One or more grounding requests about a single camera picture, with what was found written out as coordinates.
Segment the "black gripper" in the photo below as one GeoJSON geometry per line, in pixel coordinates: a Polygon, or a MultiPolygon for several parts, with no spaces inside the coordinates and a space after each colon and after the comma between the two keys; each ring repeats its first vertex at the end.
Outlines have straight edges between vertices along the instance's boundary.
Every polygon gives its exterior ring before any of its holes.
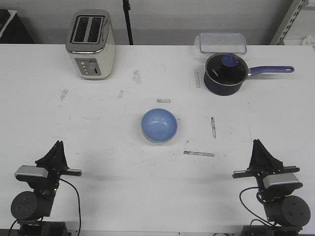
{"type": "Polygon", "coordinates": [[[248,170],[234,171],[233,178],[243,177],[266,177],[268,175],[279,175],[287,173],[299,172],[300,168],[297,166],[283,166],[283,162],[274,158],[272,154],[265,148],[259,139],[253,141],[252,155],[248,170]],[[265,168],[256,170],[261,165],[265,168]]]}
{"type": "Polygon", "coordinates": [[[62,175],[79,177],[82,170],[70,169],[64,153],[63,141],[56,141],[53,147],[42,158],[35,161],[37,166],[53,168],[48,172],[42,189],[56,192],[62,175]]]}

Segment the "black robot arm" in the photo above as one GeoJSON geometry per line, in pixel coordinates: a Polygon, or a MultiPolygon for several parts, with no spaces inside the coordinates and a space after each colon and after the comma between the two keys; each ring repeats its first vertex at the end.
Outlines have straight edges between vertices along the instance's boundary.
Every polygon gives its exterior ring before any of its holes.
{"type": "Polygon", "coordinates": [[[56,141],[48,153],[35,161],[35,166],[22,165],[15,172],[18,181],[26,182],[32,191],[18,194],[11,203],[11,214],[20,225],[19,236],[70,236],[66,223],[44,221],[49,217],[60,181],[65,176],[81,176],[82,171],[67,165],[63,141],[56,141]]]}
{"type": "Polygon", "coordinates": [[[253,221],[244,225],[243,236],[297,236],[311,218],[308,204],[294,196],[294,190],[303,184],[295,173],[296,166],[284,166],[274,158],[259,139],[253,141],[252,156],[246,170],[234,171],[233,178],[254,177],[257,182],[257,200],[263,205],[266,219],[256,215],[253,221]]]}

